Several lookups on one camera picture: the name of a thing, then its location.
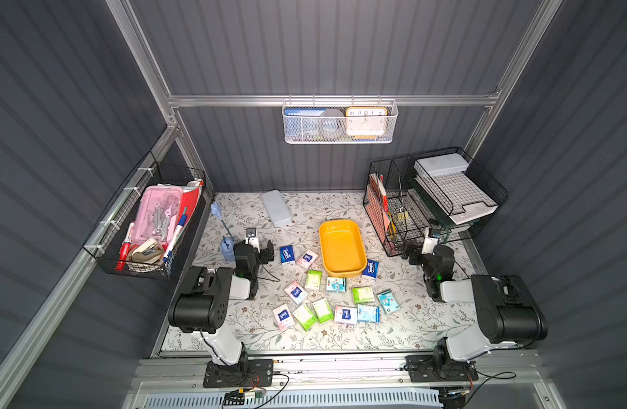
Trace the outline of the dark blue tissue pack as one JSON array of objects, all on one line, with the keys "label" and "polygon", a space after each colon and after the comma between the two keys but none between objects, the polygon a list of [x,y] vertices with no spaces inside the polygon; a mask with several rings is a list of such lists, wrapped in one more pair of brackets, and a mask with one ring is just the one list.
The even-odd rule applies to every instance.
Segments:
[{"label": "dark blue tissue pack", "polygon": [[279,248],[280,262],[283,265],[292,265],[296,263],[296,257],[292,245],[285,245]]},{"label": "dark blue tissue pack", "polygon": [[363,270],[361,277],[363,279],[377,280],[378,277],[379,262],[374,260],[368,260],[365,269]]}]

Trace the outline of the teal cartoon tissue pack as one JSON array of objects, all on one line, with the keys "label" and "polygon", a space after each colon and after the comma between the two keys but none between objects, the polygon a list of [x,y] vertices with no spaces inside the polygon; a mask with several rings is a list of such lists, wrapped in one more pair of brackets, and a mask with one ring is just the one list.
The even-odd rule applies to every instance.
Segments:
[{"label": "teal cartoon tissue pack", "polygon": [[326,281],[326,291],[328,292],[345,292],[347,291],[347,279],[328,277]]}]

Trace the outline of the yellow storage box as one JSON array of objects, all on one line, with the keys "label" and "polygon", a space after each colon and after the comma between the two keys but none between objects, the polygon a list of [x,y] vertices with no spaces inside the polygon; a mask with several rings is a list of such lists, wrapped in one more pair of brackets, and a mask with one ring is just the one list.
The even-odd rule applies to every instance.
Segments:
[{"label": "yellow storage box", "polygon": [[319,230],[323,266],[334,278],[361,276],[367,256],[359,225],[349,219],[324,222]]}]

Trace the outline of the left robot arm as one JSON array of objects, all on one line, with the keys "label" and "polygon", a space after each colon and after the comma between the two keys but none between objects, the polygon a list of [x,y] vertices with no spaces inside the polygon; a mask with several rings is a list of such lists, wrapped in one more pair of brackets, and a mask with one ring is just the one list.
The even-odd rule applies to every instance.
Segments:
[{"label": "left robot arm", "polygon": [[231,301],[252,301],[259,290],[260,250],[241,242],[233,247],[233,268],[190,267],[168,307],[168,323],[199,335],[213,364],[244,372],[247,350],[226,324]]}]

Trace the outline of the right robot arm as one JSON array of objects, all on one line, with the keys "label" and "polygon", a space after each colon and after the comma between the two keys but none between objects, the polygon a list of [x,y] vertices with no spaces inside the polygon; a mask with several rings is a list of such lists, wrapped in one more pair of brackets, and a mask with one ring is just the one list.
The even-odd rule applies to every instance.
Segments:
[{"label": "right robot arm", "polygon": [[476,313],[475,324],[439,340],[420,367],[440,373],[448,366],[468,366],[492,351],[524,349],[547,337],[547,320],[520,276],[473,274],[455,279],[454,250],[446,245],[424,253],[420,245],[408,244],[402,257],[423,267],[425,288],[434,302],[468,303]]}]

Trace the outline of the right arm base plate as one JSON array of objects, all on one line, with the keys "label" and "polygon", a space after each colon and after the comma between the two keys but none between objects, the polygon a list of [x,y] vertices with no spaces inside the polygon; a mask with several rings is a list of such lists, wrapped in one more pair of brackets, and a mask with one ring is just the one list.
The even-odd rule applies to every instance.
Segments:
[{"label": "right arm base plate", "polygon": [[404,370],[412,383],[469,382],[480,378],[468,363],[441,361],[432,354],[408,355]]}]

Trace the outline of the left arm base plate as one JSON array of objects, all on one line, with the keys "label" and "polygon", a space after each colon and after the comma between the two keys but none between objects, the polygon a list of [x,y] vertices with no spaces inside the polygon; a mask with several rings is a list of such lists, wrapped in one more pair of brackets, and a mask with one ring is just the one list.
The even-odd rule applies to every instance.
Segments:
[{"label": "left arm base plate", "polygon": [[216,365],[213,361],[206,366],[203,387],[206,389],[267,387],[272,385],[274,375],[272,360],[241,361],[235,366]]}]

